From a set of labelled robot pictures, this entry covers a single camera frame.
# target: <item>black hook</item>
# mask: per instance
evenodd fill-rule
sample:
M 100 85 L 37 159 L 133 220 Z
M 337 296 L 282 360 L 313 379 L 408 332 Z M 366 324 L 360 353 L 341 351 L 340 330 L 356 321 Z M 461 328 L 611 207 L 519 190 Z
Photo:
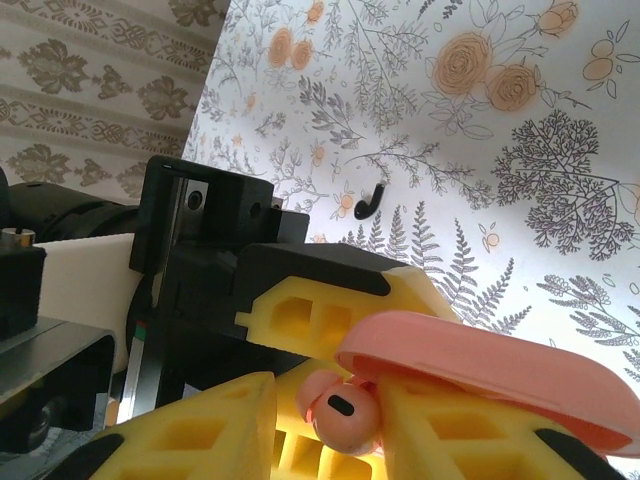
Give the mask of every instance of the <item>black hook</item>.
M 378 207 L 380 207 L 380 202 L 382 202 L 383 193 L 384 183 L 378 183 L 375 190 L 373 191 L 371 203 L 367 203 L 366 200 L 360 200 L 358 203 L 356 203 L 356 207 L 353 209 L 353 215 L 356 217 L 356 219 L 366 220 L 371 215 L 376 213 L 376 210 L 378 210 Z

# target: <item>patterned wallpaper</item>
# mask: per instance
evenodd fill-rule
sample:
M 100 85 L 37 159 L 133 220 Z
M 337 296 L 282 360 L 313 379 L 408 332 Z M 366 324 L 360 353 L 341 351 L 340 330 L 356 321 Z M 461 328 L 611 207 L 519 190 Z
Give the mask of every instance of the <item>patterned wallpaper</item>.
M 183 155 L 640 393 L 638 45 L 634 0 L 232 0 Z
M 1 0 L 0 166 L 135 201 L 180 156 L 228 0 Z

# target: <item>screw hole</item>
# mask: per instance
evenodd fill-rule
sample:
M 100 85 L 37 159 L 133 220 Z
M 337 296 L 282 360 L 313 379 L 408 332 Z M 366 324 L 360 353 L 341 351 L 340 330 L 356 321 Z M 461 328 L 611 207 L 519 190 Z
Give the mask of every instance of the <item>screw hole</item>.
M 256 218 L 260 214 L 260 210 L 262 210 L 262 207 L 260 206 L 260 203 L 256 202 L 251 205 L 249 215 L 251 215 L 251 218 Z
M 198 190 L 191 192 L 187 199 L 187 207 L 189 207 L 190 210 L 197 210 L 200 208 L 200 205 L 202 205 L 202 200 L 203 197 L 201 192 Z

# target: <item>white plastic part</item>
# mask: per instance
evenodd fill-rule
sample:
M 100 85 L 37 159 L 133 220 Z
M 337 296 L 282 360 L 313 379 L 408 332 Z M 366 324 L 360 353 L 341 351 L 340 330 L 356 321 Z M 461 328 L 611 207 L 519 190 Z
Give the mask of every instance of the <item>white plastic part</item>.
M 129 269 L 132 244 L 125 234 L 37 245 L 47 251 L 39 314 L 114 332 L 114 372 L 127 366 L 127 312 L 141 278 Z

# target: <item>yellow foam pad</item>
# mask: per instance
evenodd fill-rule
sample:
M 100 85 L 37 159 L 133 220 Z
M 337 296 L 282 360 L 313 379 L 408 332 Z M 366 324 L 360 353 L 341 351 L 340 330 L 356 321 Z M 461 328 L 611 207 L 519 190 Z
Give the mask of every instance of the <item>yellow foam pad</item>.
M 421 269 L 382 275 L 391 287 L 386 296 L 288 277 L 257 298 L 251 313 L 238 313 L 236 323 L 248 328 L 250 342 L 332 362 L 347 332 L 374 313 L 406 310 L 459 321 Z
M 335 363 L 307 360 L 276 379 L 278 421 L 273 450 L 273 480 L 387 480 L 384 459 L 376 455 L 351 457 L 324 446 L 295 405 L 298 387 L 313 371 L 350 374 Z
M 273 374 L 246 375 L 104 430 L 125 441 L 92 480 L 266 480 L 275 426 Z
M 535 434 L 558 424 L 436 382 L 380 379 L 389 480 L 582 480 Z

